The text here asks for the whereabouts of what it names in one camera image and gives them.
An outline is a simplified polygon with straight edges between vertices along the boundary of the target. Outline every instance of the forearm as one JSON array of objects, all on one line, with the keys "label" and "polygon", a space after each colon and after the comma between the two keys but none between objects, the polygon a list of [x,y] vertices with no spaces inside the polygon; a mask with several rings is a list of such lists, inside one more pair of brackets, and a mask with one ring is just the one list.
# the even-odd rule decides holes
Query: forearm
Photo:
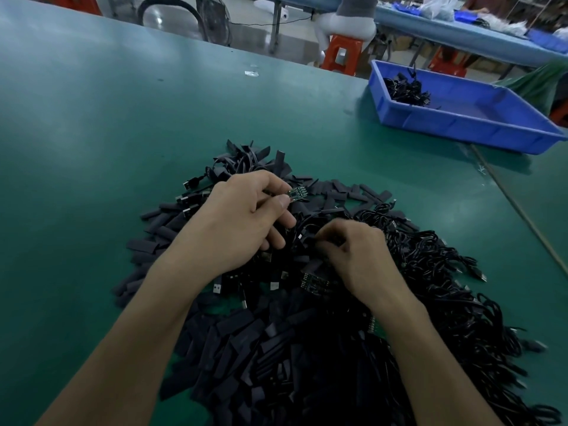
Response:
[{"label": "forearm", "polygon": [[193,298],[152,267],[110,332],[61,391],[37,426],[144,425]]},{"label": "forearm", "polygon": [[503,426],[418,304],[387,325],[418,426]]}]

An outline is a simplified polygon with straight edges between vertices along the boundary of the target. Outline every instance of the white cloth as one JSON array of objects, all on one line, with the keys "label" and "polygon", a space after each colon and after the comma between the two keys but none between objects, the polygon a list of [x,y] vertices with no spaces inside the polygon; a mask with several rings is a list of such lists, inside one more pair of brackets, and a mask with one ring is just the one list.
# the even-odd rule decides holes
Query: white cloth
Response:
[{"label": "white cloth", "polygon": [[337,16],[336,13],[324,13],[317,17],[314,31],[320,50],[327,50],[330,46],[330,38],[335,34],[362,40],[363,50],[377,34],[377,26],[372,17]]}]

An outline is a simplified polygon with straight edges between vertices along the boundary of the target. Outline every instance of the orange plastic stool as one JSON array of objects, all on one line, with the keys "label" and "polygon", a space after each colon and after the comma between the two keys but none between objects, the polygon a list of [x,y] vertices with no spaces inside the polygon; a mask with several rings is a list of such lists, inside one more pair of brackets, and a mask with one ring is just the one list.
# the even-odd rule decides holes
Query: orange plastic stool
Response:
[{"label": "orange plastic stool", "polygon": [[97,14],[102,16],[96,0],[45,0],[55,6],[77,10],[79,12]]},{"label": "orange plastic stool", "polygon": [[550,112],[550,121],[559,125],[560,127],[565,127],[566,121],[564,121],[564,117],[568,115],[568,100],[564,100],[564,102],[558,106],[554,111]]},{"label": "orange plastic stool", "polygon": [[[355,70],[357,69],[357,62],[359,61],[362,47],[362,40],[345,37],[344,35],[334,35],[331,39],[330,47],[327,48],[327,51],[325,52],[322,69],[330,71],[339,70],[343,74],[355,76]],[[337,53],[341,48],[346,51],[345,65],[337,64],[335,62]]]},{"label": "orange plastic stool", "polygon": [[458,76],[458,78],[465,78],[465,73],[467,73],[467,69],[464,68],[465,61],[467,57],[464,57],[459,64],[454,64],[458,56],[458,51],[455,50],[453,55],[451,56],[451,60],[446,62],[442,57],[442,48],[438,49],[432,61],[430,61],[430,65],[428,68],[431,71],[435,71],[437,73],[443,73],[452,76]]}]

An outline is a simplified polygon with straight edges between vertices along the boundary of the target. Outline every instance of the hand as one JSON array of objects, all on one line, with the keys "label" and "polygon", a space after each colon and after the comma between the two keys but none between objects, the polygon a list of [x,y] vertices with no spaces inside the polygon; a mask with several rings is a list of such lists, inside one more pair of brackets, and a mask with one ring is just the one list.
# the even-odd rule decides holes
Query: hand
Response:
[{"label": "hand", "polygon": [[[342,239],[341,246],[329,242],[337,238]],[[398,272],[380,229],[337,218],[320,229],[316,240],[347,289],[384,326],[401,311],[424,308]]]},{"label": "hand", "polygon": [[217,183],[159,261],[167,261],[170,272],[186,280],[195,279],[197,273],[203,280],[201,290],[218,275],[248,262],[259,249],[266,250],[269,244],[284,248],[284,238],[273,224],[279,221],[286,228],[296,224],[287,210],[290,198],[285,193],[290,189],[266,170],[232,175]]}]

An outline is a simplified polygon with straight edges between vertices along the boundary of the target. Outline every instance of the green fabric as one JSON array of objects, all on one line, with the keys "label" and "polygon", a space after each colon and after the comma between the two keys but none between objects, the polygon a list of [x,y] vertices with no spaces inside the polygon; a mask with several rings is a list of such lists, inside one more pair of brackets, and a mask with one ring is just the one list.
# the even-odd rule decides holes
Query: green fabric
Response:
[{"label": "green fabric", "polygon": [[568,73],[568,62],[554,61],[520,78],[498,80],[494,84],[515,91],[537,111],[549,116],[556,86],[565,73]]}]

